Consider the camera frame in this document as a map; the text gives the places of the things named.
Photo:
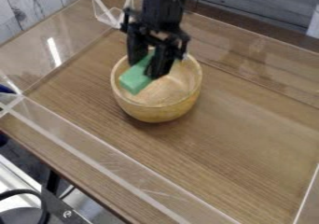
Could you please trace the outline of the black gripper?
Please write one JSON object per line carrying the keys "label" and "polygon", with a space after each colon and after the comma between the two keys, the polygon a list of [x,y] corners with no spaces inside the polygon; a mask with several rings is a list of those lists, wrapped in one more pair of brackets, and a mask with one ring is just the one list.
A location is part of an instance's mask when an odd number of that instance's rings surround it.
{"label": "black gripper", "polygon": [[152,49],[144,74],[165,76],[175,59],[181,59],[191,37],[180,28],[185,0],[141,0],[141,8],[127,7],[120,31],[127,34],[127,55],[133,66]]}

